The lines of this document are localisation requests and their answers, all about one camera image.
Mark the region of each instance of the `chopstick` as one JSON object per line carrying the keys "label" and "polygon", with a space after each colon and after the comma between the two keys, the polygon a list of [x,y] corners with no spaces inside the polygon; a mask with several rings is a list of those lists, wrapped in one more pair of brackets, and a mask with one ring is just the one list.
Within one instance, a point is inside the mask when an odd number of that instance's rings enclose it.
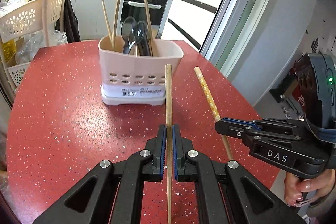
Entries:
{"label": "chopstick", "polygon": [[173,107],[172,107],[172,77],[171,65],[166,65],[166,127],[167,127],[167,202],[168,224],[171,224],[171,195],[173,172]]}
{"label": "chopstick", "polygon": [[114,51],[114,43],[113,43],[114,40],[113,40],[113,36],[112,36],[112,32],[111,32],[111,27],[110,27],[110,24],[109,24],[109,19],[107,17],[107,12],[106,12],[106,8],[105,8],[104,0],[101,0],[101,3],[103,5],[105,22],[106,22],[107,31],[109,33],[110,42],[111,42],[111,45],[112,45],[112,51]]}
{"label": "chopstick", "polygon": [[115,6],[115,15],[113,19],[113,33],[112,33],[112,38],[113,38],[113,51],[115,50],[116,47],[116,35],[117,35],[117,23],[118,23],[118,14],[119,14],[119,6],[120,6],[120,0],[117,0],[117,5]]}
{"label": "chopstick", "polygon": [[149,38],[150,38],[148,42],[149,51],[150,51],[151,56],[154,56],[153,50],[152,50],[152,43],[154,40],[153,40],[151,17],[150,17],[149,8],[148,8],[148,0],[144,0],[144,1],[145,1],[145,10],[146,10],[146,17],[147,17],[147,26],[148,26]]}
{"label": "chopstick", "polygon": [[[211,95],[211,92],[210,92],[209,87],[207,85],[207,82],[205,81],[204,76],[203,76],[199,67],[194,68],[194,71],[195,71],[196,76],[199,80],[199,83],[201,84],[204,95],[207,98],[209,107],[210,107],[211,112],[212,112],[212,114],[215,118],[215,121],[217,122],[221,119],[221,117],[218,113],[216,104],[215,104],[215,102],[212,98],[212,95]],[[228,141],[227,137],[225,135],[220,135],[220,136],[222,138],[222,141],[223,141],[223,144],[225,146],[225,150],[226,150],[226,153],[227,153],[227,156],[228,156],[229,160],[233,160],[232,151],[231,151],[230,144],[229,144],[229,141]]]}

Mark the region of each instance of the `black ladle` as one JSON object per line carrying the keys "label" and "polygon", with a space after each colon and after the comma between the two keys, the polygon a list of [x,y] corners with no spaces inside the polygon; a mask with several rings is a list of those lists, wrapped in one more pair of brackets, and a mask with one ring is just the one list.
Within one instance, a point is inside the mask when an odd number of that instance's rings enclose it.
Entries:
{"label": "black ladle", "polygon": [[129,54],[131,49],[139,44],[147,32],[147,24],[144,21],[138,22],[128,36],[128,48],[124,47],[124,53]]}
{"label": "black ladle", "polygon": [[126,53],[129,48],[129,36],[133,32],[134,27],[137,25],[136,20],[134,17],[127,17],[123,22],[121,27],[121,36],[125,42],[123,53]]}

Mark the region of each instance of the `speckled red table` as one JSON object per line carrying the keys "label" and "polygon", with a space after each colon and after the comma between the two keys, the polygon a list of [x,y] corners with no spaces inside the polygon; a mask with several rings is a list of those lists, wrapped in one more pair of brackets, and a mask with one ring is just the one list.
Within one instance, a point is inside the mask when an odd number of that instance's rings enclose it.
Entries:
{"label": "speckled red table", "polygon": [[[218,70],[185,42],[173,78],[173,121],[194,148],[228,160],[193,68],[199,66],[222,117],[258,115]],[[41,49],[16,96],[8,128],[9,185],[18,217],[32,223],[103,159],[117,162],[143,149],[165,123],[165,106],[106,106],[100,97],[98,41]],[[236,160],[270,187],[278,169],[229,138]],[[166,182],[145,183],[143,223],[167,223]],[[173,223],[197,223],[193,183],[174,184]]]}

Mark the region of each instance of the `black jacket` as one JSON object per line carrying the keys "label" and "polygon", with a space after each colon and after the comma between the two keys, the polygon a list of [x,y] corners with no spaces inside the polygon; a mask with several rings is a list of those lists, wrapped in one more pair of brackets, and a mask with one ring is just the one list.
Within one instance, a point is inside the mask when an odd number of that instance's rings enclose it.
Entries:
{"label": "black jacket", "polygon": [[[59,20],[56,22],[56,30],[59,31]],[[70,0],[64,0],[64,31],[67,35],[68,43],[81,41],[78,31],[78,19],[72,9]]]}

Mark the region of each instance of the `oven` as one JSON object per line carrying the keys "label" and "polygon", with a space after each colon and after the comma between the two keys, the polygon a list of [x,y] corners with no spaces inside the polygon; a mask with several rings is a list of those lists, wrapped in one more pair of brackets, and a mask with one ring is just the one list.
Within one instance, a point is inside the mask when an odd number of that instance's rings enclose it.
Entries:
{"label": "oven", "polygon": [[[167,0],[148,0],[148,8],[151,16],[154,37],[159,31],[166,5]],[[124,0],[120,27],[122,26],[124,20],[129,16],[134,17],[136,21],[147,21],[144,0]]]}

